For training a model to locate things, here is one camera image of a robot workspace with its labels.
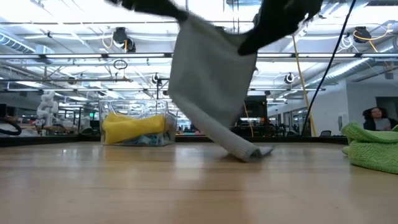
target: green microfiber towel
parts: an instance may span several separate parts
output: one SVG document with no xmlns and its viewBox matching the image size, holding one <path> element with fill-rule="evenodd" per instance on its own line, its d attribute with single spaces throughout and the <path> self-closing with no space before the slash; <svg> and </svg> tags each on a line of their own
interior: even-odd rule
<svg viewBox="0 0 398 224">
<path fill-rule="evenodd" d="M 343 149 L 352 165 L 398 174 L 398 126 L 392 131 L 368 131 L 357 123 L 347 124 L 349 147 Z"/>
</svg>

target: person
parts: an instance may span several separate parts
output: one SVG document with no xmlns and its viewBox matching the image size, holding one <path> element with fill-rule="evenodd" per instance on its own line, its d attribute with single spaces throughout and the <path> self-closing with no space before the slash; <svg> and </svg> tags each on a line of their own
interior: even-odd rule
<svg viewBox="0 0 398 224">
<path fill-rule="evenodd" d="M 365 123 L 363 128 L 370 131 L 391 131 L 398 125 L 398 121 L 388 118 L 384 108 L 375 107 L 363 112 Z"/>
</svg>

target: yellow pole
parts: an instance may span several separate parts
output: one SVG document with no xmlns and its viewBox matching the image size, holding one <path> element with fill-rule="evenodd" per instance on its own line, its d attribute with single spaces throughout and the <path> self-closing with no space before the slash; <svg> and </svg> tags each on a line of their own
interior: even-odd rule
<svg viewBox="0 0 398 224">
<path fill-rule="evenodd" d="M 301 86 L 303 87 L 305 104 L 306 104 L 306 106 L 307 106 L 308 112 L 310 113 L 310 121 L 311 121 L 312 132 L 314 133 L 315 136 L 317 136 L 317 131 L 315 130 L 314 120 L 312 119 L 311 111 L 309 111 L 309 110 L 310 110 L 310 108 L 309 108 L 309 107 L 310 107 L 310 104 L 308 103 L 307 91 L 306 91 L 306 89 L 305 89 L 304 78 L 303 78 L 303 74 L 302 74 L 301 68 L 300 68 L 299 53 L 297 52 L 296 40 L 295 40 L 295 38 L 294 38 L 294 35 L 293 35 L 292 37 L 293 37 L 293 44 L 294 44 L 294 52 L 295 52 L 295 55 L 296 55 L 296 62 L 297 62 L 297 68 L 298 68 L 298 75 L 300 76 Z"/>
</svg>

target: wooden tabletop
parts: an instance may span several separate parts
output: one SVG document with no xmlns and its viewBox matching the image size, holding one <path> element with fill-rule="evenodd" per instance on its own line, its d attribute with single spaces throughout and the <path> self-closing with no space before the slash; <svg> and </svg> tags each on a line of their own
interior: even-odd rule
<svg viewBox="0 0 398 224">
<path fill-rule="evenodd" d="M 340 150 L 278 144 L 245 164 L 212 143 L 2 148 L 1 223 L 396 224 L 398 176 Z"/>
</svg>

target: ceiling light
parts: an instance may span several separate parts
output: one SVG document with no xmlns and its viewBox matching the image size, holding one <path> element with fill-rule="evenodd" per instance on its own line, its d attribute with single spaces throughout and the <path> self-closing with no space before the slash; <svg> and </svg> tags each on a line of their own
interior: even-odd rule
<svg viewBox="0 0 398 224">
<path fill-rule="evenodd" d="M 15 54 L 15 55 L 0 55 L 0 58 L 13 59 L 13 58 L 40 58 L 38 55 L 29 54 Z"/>
<path fill-rule="evenodd" d="M 87 98 L 84 97 L 80 97 L 80 96 L 68 96 L 69 98 L 73 99 L 73 100 L 77 100 L 77 101 L 87 101 Z"/>
<path fill-rule="evenodd" d="M 56 55 L 56 54 L 48 54 L 45 55 L 47 58 L 101 58 L 100 54 L 65 54 L 65 55 Z"/>
<path fill-rule="evenodd" d="M 108 89 L 100 88 L 100 89 L 76 89 L 77 91 L 107 91 Z"/>
<path fill-rule="evenodd" d="M 111 58 L 149 58 L 149 57 L 164 57 L 164 54 L 109 54 Z"/>
<path fill-rule="evenodd" d="M 362 54 L 363 57 L 398 57 L 398 54 Z"/>
<path fill-rule="evenodd" d="M 30 86 L 30 87 L 37 87 L 37 88 L 43 86 L 43 85 L 38 84 L 36 82 L 16 82 L 16 83 L 21 84 L 21 85 L 25 85 L 25 86 Z"/>
<path fill-rule="evenodd" d="M 145 90 L 156 91 L 155 88 L 148 88 Z M 112 91 L 144 91 L 144 89 L 143 88 L 118 88 L 118 89 L 112 89 Z"/>
<path fill-rule="evenodd" d="M 6 91 L 39 91 L 38 89 L 5 89 Z"/>
<path fill-rule="evenodd" d="M 330 58 L 333 54 L 299 54 L 299 57 L 326 57 Z M 335 57 L 354 57 L 355 54 L 352 53 L 341 53 L 341 54 L 335 54 Z"/>
<path fill-rule="evenodd" d="M 47 89 L 43 91 L 74 91 L 74 89 Z"/>
<path fill-rule="evenodd" d="M 258 57 L 292 57 L 292 54 L 257 54 Z"/>
<path fill-rule="evenodd" d="M 305 91 L 316 91 L 317 89 L 305 89 Z M 294 91 L 295 92 L 297 92 L 297 91 L 304 91 L 303 89 L 299 89 L 299 90 L 296 90 L 296 89 L 294 89 Z M 326 89 L 325 88 L 321 88 L 321 89 L 319 89 L 319 91 L 326 91 Z"/>
</svg>

